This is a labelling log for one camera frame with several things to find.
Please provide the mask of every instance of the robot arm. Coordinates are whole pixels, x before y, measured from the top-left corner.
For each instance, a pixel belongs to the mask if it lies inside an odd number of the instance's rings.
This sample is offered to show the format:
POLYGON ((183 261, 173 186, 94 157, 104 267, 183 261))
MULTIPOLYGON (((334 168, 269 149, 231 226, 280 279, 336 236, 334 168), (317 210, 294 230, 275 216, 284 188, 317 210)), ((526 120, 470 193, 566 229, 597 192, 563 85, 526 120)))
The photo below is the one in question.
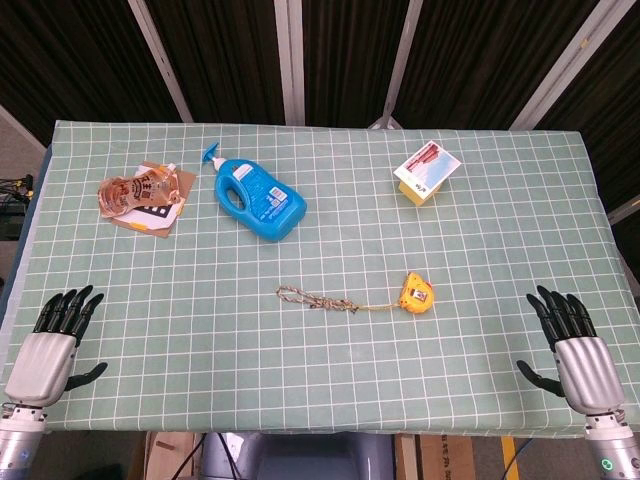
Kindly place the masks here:
POLYGON ((2 479, 27 478, 46 427, 44 407, 56 403, 65 391, 91 383, 107 368, 99 363, 88 373, 69 377, 91 315, 104 297, 94 296, 83 308, 92 290, 88 285, 80 292, 52 297, 18 352, 5 387, 12 403, 2 406, 0 419, 2 479))
POLYGON ((527 300, 540 319, 560 381, 541 377, 522 360, 518 368, 536 387, 566 398, 586 416, 585 438, 603 479, 640 479, 640 447, 624 422, 624 392, 606 343, 576 297, 540 286, 538 293, 545 303, 533 295, 527 300))

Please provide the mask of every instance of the black cable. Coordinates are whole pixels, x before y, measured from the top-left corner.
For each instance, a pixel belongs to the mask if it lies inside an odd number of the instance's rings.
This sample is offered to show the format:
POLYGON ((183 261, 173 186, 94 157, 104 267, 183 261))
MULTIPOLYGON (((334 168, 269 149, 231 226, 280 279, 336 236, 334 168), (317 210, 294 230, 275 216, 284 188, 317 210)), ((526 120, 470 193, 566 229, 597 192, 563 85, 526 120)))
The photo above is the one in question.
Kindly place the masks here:
POLYGON ((513 464, 516 462, 516 459, 518 458, 518 455, 520 455, 524 451, 525 448, 527 448, 529 445, 531 445, 532 441, 533 441, 533 438, 528 439, 526 442, 524 442, 520 446, 520 448, 518 448, 518 450, 516 450, 516 453, 513 456, 513 458, 511 459, 511 461, 509 462, 509 465, 507 465, 507 468, 505 469, 501 480, 506 480, 507 479, 507 475, 509 475, 509 470, 511 470, 511 467, 513 467, 513 464))
POLYGON ((187 458, 184 459, 184 462, 182 462, 182 465, 180 465, 178 467, 178 471, 176 473, 173 474, 173 477, 171 477, 171 480, 176 480, 178 478, 178 475, 180 475, 180 472, 182 471, 182 469, 184 468, 184 466, 189 462, 189 460, 191 460, 191 457, 193 457, 195 455, 195 453, 198 451, 198 449, 202 446, 202 444, 204 443, 204 439, 206 438, 207 434, 203 433, 202 434, 202 438, 200 439, 200 441, 198 442, 198 444, 193 447, 193 450, 191 450, 191 453, 189 455, 187 455, 187 458))
POLYGON ((224 436, 221 433, 218 433, 218 438, 222 443, 222 447, 224 448, 224 453, 227 454, 227 461, 229 462, 229 466, 231 467, 231 476, 233 477, 233 480, 239 480, 240 477, 242 477, 242 475, 240 475, 240 470, 238 470, 238 466, 236 465, 236 462, 233 460, 233 457, 231 456, 231 451, 229 450, 229 446, 227 445, 227 442, 225 441, 224 436))

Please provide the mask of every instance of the table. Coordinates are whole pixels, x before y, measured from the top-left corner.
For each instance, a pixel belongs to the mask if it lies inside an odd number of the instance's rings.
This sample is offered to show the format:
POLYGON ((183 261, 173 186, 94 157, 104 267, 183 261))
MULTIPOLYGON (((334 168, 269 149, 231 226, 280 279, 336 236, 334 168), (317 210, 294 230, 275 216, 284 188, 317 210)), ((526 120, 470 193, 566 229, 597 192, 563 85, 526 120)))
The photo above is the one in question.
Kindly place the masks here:
POLYGON ((638 313, 574 132, 342 130, 59 122, 2 332, 7 367, 55 292, 106 295, 75 372, 109 368, 48 409, 54 429, 411 431, 580 435, 583 417, 534 389, 554 376, 524 295, 577 294, 611 347, 640 424, 638 313), (393 170, 428 140, 462 161, 420 208, 393 170), (257 161, 308 202, 270 244, 226 215, 201 154, 257 161), (144 160, 197 174, 167 239, 101 219, 96 191, 144 160), (434 284, 426 314, 283 304, 281 284, 358 303, 434 284))

